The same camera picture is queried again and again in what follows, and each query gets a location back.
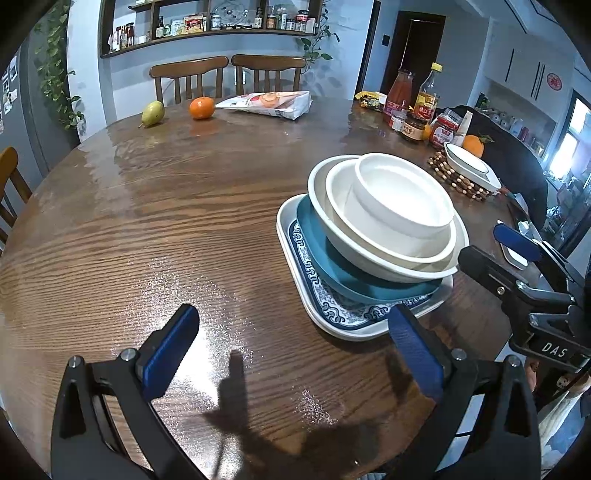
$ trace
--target round table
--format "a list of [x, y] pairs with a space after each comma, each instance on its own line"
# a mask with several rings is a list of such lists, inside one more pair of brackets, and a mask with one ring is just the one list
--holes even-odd
[[[340, 99], [316, 99], [295, 122], [222, 110], [197, 122], [186, 103], [168, 107], [161, 125], [139, 122], [121, 120], [72, 151], [28, 202], [0, 260], [0, 391], [33, 457], [49, 469], [68, 358], [140, 346], [183, 302], [198, 308], [200, 331], [154, 406], [208, 478], [356, 478], [403, 451], [433, 402], [387, 335], [350, 343], [315, 327], [275, 221], [324, 158], [382, 151], [426, 169], [433, 149]], [[501, 258], [491, 232], [510, 219], [506, 200], [450, 196], [472, 244]], [[421, 323], [485, 359], [510, 335], [497, 299], [462, 273]], [[232, 352], [248, 400], [239, 433], [215, 413]]]

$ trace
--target wooden chair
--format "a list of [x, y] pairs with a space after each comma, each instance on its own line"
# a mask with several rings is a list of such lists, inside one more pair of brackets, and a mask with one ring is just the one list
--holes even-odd
[[[257, 92], [280, 92], [281, 91], [281, 72], [283, 70], [295, 69], [294, 86], [292, 92], [300, 89], [300, 75], [303, 67], [306, 66], [306, 60], [301, 57], [274, 57], [266, 55], [234, 55], [232, 65], [236, 67], [236, 94], [244, 95], [244, 85], [240, 81], [242, 78], [242, 69], [254, 71], [255, 93]], [[259, 72], [265, 72], [265, 90], [261, 90]], [[271, 90], [271, 71], [275, 71], [275, 89]]]
[[[12, 181], [14, 188], [20, 195], [22, 201], [27, 203], [31, 198], [31, 189], [22, 175], [17, 169], [18, 165], [18, 154], [17, 151], [8, 147], [0, 154], [0, 200], [4, 197], [4, 189], [8, 179]], [[14, 222], [17, 221], [16, 217], [11, 214], [2, 203], [0, 203], [0, 217], [10, 226], [14, 226]], [[0, 228], [0, 240], [6, 243], [8, 235], [4, 230]]]
[[163, 63], [161, 65], [154, 65], [150, 68], [150, 76], [154, 79], [156, 84], [156, 98], [158, 101], [162, 100], [162, 78], [169, 78], [174, 80], [174, 103], [181, 102], [181, 86], [180, 79], [185, 77], [185, 99], [193, 98], [193, 91], [191, 88], [192, 75], [197, 76], [197, 97], [203, 96], [203, 79], [204, 73], [217, 69], [216, 76], [216, 98], [222, 96], [223, 83], [223, 69], [228, 66], [228, 57], [210, 57], [208, 59], [197, 59], [189, 61], [177, 61], [175, 63]]

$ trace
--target wall shelf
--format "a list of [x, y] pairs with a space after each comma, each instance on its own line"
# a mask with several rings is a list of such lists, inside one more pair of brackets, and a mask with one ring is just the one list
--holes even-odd
[[187, 33], [185, 35], [176, 35], [174, 37], [164, 37], [164, 38], [157, 38], [156, 40], [151, 40], [149, 42], [140, 43], [139, 45], [134, 45], [133, 47], [128, 47], [123, 50], [119, 51], [112, 51], [109, 53], [102, 54], [100, 57], [102, 59], [108, 59], [111, 57], [116, 57], [117, 55], [122, 55], [129, 51], [139, 50], [140, 48], [149, 47], [151, 45], [157, 45], [159, 43], [166, 43], [169, 41], [175, 40], [183, 40], [185, 38], [195, 38], [195, 37], [208, 37], [211, 35], [260, 35], [260, 34], [267, 34], [267, 35], [291, 35], [292, 37], [313, 37], [314, 34], [312, 33], [301, 33], [301, 32], [294, 32], [294, 31], [286, 31], [286, 30], [262, 30], [259, 28], [241, 28], [239, 30], [210, 30], [206, 32], [199, 32], [199, 33]]
[[[100, 8], [100, 22], [99, 22], [99, 44], [100, 44], [100, 57], [103, 59], [115, 57], [117, 55], [123, 55], [124, 53], [139, 50], [140, 48], [149, 47], [151, 45], [157, 45], [159, 43], [166, 43], [169, 41], [182, 40], [184, 38], [195, 38], [195, 37], [207, 37], [210, 35], [290, 35], [292, 37], [313, 37], [312, 33], [302, 33], [293, 30], [267, 30], [265, 25], [267, 24], [267, 12], [269, 11], [269, 2], [271, 0], [255, 0], [255, 5], [263, 9], [263, 28], [249, 29], [241, 28], [239, 30], [209, 30], [206, 32], [190, 33], [185, 35], [175, 35], [174, 37], [156, 38], [156, 26], [158, 24], [158, 17], [160, 16], [160, 8], [166, 7], [167, 5], [177, 5], [193, 2], [195, 0], [150, 0], [143, 4], [128, 5], [128, 8], [134, 12], [150, 12], [150, 36], [154, 40], [134, 45], [119, 51], [111, 51], [109, 46], [109, 37], [113, 33], [114, 25], [113, 19], [115, 16], [115, 0], [102, 0]], [[199, 0], [203, 3], [203, 12], [207, 12], [209, 17], [212, 7], [213, 0]], [[316, 20], [320, 18], [322, 12], [322, 1], [323, 0], [310, 0], [309, 11], [310, 16], [315, 17]], [[207, 26], [211, 25], [211, 19], [207, 19]]]

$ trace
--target cabinet handle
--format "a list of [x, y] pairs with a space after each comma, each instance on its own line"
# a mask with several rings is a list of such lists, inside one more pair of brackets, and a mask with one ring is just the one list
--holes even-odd
[[505, 81], [509, 79], [509, 72], [511, 71], [511, 64], [513, 63], [513, 55], [515, 55], [515, 49], [511, 52], [511, 59], [509, 60], [509, 67], [507, 68], [507, 75], [505, 75]]
[[531, 87], [530, 97], [534, 96], [535, 86], [538, 85], [538, 75], [540, 74], [540, 65], [541, 65], [541, 63], [538, 62], [538, 71], [535, 73], [535, 80], [534, 80], [534, 84]]
[[538, 95], [540, 94], [540, 89], [542, 88], [542, 81], [544, 80], [544, 73], [546, 72], [546, 65], [542, 67], [542, 74], [540, 75], [540, 83], [538, 84], [538, 91], [535, 93], [535, 100], [538, 100]]

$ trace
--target blue bowl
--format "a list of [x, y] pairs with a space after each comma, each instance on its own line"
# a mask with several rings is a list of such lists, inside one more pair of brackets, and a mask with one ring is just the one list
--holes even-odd
[[316, 273], [343, 297], [367, 305], [392, 303], [431, 295], [441, 285], [441, 279], [423, 283], [391, 282], [357, 268], [326, 238], [308, 195], [300, 201], [295, 216]]

